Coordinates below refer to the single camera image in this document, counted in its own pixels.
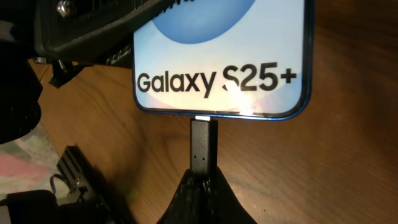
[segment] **brown wooden surface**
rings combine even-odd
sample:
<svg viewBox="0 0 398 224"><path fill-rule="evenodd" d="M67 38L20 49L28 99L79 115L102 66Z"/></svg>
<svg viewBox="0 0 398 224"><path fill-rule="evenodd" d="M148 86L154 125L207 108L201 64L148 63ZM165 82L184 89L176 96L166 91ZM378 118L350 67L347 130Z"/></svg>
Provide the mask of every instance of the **brown wooden surface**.
<svg viewBox="0 0 398 224"><path fill-rule="evenodd" d="M398 3L317 1L312 99L283 122L219 119L218 164L258 223L398 222ZM189 166L189 117L143 113L131 71L95 66L56 90L41 124L78 144L155 223Z"/></svg>

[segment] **phone frame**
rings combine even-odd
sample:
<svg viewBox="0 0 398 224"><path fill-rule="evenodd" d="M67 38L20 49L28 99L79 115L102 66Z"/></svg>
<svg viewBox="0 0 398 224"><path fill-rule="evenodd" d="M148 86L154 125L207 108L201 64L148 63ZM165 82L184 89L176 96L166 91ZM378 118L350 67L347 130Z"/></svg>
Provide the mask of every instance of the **phone frame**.
<svg viewBox="0 0 398 224"><path fill-rule="evenodd" d="M138 108L150 113L161 114L179 114L191 116L211 116L222 118L241 118L241 119L260 119L280 121L290 119L300 114L310 101L311 84L312 84L312 58L313 58L313 35L314 35L314 0L305 0L304 6L304 38L303 38L303 78L302 91L297 104L289 111L283 113L253 113L253 115L240 115L235 111L204 111L204 110L176 110L176 109L159 109L146 108L142 106L136 96L135 70L134 70L134 35L131 44L131 65L132 65L132 85L134 101Z"/></svg>

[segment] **wooden table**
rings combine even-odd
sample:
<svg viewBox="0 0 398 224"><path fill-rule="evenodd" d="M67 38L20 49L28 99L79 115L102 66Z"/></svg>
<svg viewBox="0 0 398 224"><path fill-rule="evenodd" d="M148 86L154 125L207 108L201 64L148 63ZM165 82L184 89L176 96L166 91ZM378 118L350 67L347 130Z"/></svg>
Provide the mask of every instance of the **wooden table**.
<svg viewBox="0 0 398 224"><path fill-rule="evenodd" d="M258 223L398 222L398 2L317 1L312 99L283 122L219 119L218 165ZM155 223L189 167L189 117L140 111L131 71L86 68L59 90L50 67L41 124L78 144Z"/></svg>

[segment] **blue circle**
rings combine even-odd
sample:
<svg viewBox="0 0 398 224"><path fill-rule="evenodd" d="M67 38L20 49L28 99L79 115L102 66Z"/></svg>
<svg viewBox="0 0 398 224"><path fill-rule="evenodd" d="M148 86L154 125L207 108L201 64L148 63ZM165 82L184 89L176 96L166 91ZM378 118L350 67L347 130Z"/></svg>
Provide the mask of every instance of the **blue circle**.
<svg viewBox="0 0 398 224"><path fill-rule="evenodd" d="M232 28L250 9L254 0L181 1L156 17L156 28L182 44L209 41Z"/></svg>

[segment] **silver bolt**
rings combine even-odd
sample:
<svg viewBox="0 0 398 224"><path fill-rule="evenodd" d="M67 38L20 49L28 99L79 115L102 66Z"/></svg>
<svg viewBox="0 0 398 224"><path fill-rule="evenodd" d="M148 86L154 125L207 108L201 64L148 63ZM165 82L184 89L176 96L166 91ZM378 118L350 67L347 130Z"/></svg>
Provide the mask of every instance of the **silver bolt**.
<svg viewBox="0 0 398 224"><path fill-rule="evenodd" d="M57 11L62 17L66 18L74 14L75 5L70 0L60 0L57 4Z"/></svg>

